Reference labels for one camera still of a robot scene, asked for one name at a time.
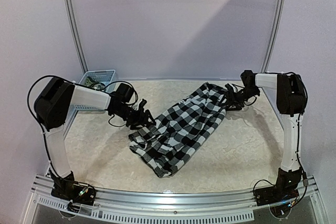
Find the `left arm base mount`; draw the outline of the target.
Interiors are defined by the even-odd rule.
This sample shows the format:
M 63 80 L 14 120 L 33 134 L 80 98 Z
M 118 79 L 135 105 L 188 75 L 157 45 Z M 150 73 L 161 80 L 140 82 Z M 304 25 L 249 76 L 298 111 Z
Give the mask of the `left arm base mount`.
M 64 178 L 50 172 L 50 177 L 54 182 L 51 195 L 55 198 L 67 200 L 68 210 L 78 212 L 79 208 L 75 204 L 94 205 L 96 189 L 90 184 L 76 181 L 72 171 Z

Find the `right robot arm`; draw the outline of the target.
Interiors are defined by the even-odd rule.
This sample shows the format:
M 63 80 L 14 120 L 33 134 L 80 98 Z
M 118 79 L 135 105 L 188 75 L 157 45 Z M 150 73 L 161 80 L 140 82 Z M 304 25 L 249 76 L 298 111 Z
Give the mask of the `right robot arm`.
M 250 98 L 260 95 L 261 88 L 276 91 L 276 108 L 283 123 L 284 149 L 271 196 L 282 201 L 297 188 L 304 175 L 300 151 L 302 119 L 308 104 L 306 87 L 301 76 L 294 72 L 254 73 L 245 70 L 240 77 L 244 84 L 240 90 L 236 90 L 233 84 L 225 85 L 226 109 L 229 111 L 241 110 Z

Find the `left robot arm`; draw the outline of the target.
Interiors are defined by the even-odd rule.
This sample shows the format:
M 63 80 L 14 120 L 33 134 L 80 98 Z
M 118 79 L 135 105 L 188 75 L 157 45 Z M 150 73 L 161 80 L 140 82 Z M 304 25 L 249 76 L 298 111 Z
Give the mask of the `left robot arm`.
M 72 105 L 84 105 L 104 110 L 109 116 L 120 117 L 131 130 L 154 126 L 151 112 L 144 108 L 146 100 L 130 101 L 137 96 L 133 85 L 125 81 L 118 81 L 117 89 L 108 93 L 50 76 L 50 81 L 34 103 L 34 111 L 43 131 L 50 175 L 58 184 L 58 192 L 67 200 L 73 200 L 78 195 L 77 186 L 72 184 L 74 177 L 64 143 L 63 131 L 69 108 Z

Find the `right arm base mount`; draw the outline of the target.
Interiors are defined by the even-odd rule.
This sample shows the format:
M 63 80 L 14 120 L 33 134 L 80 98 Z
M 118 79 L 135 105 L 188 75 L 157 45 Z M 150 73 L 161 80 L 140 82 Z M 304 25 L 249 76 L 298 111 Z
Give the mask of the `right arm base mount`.
M 256 188 L 259 182 L 268 182 L 270 186 Z M 302 201 L 308 189 L 308 179 L 303 179 L 304 192 L 299 193 L 298 181 L 293 179 L 278 180 L 275 184 L 268 180 L 261 179 L 253 186 L 253 196 L 256 200 L 257 206 L 271 205 L 277 202 L 286 203 L 288 208 L 296 206 Z

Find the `black white checked shirt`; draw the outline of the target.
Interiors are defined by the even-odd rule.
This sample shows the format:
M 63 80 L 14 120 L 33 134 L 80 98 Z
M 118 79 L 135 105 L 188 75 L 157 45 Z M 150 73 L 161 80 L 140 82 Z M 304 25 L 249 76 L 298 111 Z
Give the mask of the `black white checked shirt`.
M 227 90 L 204 83 L 130 134 L 129 149 L 159 178 L 175 175 L 206 142 L 226 115 Z

